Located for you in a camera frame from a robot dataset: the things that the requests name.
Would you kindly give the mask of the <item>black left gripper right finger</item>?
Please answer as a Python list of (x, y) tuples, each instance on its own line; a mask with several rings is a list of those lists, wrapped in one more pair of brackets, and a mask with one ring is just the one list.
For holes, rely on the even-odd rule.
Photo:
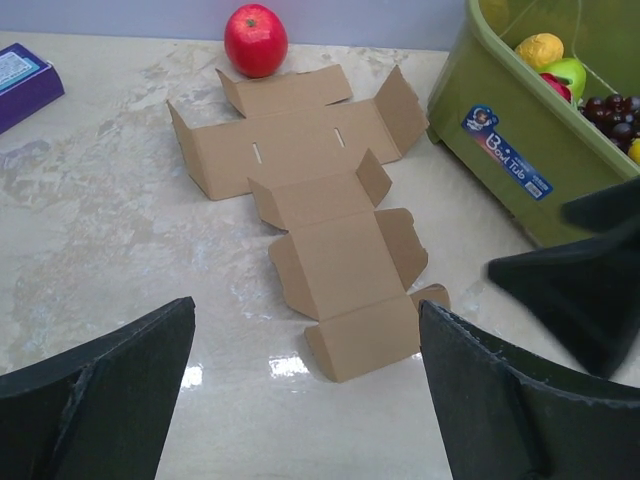
[(639, 391), (422, 301), (421, 354), (455, 479), (636, 479)]

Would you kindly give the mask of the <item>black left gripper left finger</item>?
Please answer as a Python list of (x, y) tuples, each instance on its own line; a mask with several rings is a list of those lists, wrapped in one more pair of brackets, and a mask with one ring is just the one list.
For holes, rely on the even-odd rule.
[(155, 478), (194, 332), (179, 298), (2, 375), (2, 478)]

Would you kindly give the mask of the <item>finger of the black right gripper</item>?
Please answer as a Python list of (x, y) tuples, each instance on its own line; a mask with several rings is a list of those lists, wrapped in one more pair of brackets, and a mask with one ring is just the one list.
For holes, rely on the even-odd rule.
[(639, 334), (637, 235), (603, 235), (494, 259), (487, 277), (591, 375), (612, 377)]
[(639, 216), (639, 178), (593, 192), (562, 206), (562, 218), (591, 233), (607, 232)]

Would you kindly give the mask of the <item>brown cardboard paper box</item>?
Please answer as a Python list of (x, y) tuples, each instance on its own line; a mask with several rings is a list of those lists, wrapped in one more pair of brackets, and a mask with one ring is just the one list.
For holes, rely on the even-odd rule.
[(385, 165), (427, 127), (400, 68), (361, 101), (338, 65), (220, 82), (239, 120), (192, 128), (171, 111), (188, 173), (211, 200), (251, 195), (282, 231), (269, 257), (286, 304), (312, 320), (321, 372), (342, 383), (416, 354), (420, 303), (450, 298), (440, 284), (414, 289), (428, 252), (410, 211), (382, 207)]

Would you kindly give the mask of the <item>purple rectangular box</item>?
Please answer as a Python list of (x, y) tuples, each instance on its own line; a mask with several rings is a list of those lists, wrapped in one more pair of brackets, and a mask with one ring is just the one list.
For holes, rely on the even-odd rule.
[(64, 94), (62, 80), (51, 62), (20, 43), (1, 50), (1, 133)]

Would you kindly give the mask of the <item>yellow mango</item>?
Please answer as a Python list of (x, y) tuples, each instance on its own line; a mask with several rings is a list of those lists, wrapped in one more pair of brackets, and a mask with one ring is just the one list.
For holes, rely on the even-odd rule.
[(627, 155), (636, 164), (640, 164), (640, 139), (634, 139), (628, 148)]

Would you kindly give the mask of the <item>dark purple grape bunch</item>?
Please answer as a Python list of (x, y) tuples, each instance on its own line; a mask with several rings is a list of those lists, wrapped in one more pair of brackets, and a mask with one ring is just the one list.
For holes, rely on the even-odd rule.
[(578, 111), (625, 154), (639, 139), (639, 97), (591, 97)]

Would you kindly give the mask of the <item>green plastic tub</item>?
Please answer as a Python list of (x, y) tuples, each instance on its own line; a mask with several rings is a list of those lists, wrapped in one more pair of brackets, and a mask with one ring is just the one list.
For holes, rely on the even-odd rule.
[(564, 203), (639, 168), (516, 54), (540, 33), (583, 64), (585, 98), (638, 93), (637, 2), (470, 1), (428, 101), (427, 133), (547, 247), (587, 237), (561, 218)]

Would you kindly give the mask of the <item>pink dragon fruit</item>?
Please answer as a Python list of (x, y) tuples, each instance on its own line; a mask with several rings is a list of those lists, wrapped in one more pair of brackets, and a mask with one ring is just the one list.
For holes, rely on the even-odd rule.
[(559, 77), (551, 73), (540, 73), (539, 76), (567, 102), (573, 102), (573, 95), (570, 88), (565, 85)]

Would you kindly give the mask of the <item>green pear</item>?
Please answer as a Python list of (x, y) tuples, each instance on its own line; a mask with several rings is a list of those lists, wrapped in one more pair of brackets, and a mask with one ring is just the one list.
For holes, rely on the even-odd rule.
[(540, 74), (551, 74), (572, 93), (572, 98), (578, 101), (582, 98), (586, 87), (587, 72), (580, 60), (566, 57), (549, 63), (538, 69)]

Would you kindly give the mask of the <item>yellow orange fruit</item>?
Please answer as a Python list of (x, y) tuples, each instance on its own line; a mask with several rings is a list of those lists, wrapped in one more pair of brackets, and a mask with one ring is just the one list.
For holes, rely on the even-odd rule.
[(564, 52), (562, 40), (551, 33), (531, 35), (515, 48), (515, 53), (534, 70), (561, 60)]

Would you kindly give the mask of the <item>red apple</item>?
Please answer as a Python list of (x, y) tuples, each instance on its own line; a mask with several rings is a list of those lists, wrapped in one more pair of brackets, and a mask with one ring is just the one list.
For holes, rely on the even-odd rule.
[(226, 54), (232, 66), (249, 78), (274, 74), (286, 58), (288, 46), (281, 20), (261, 4), (243, 5), (227, 21)]

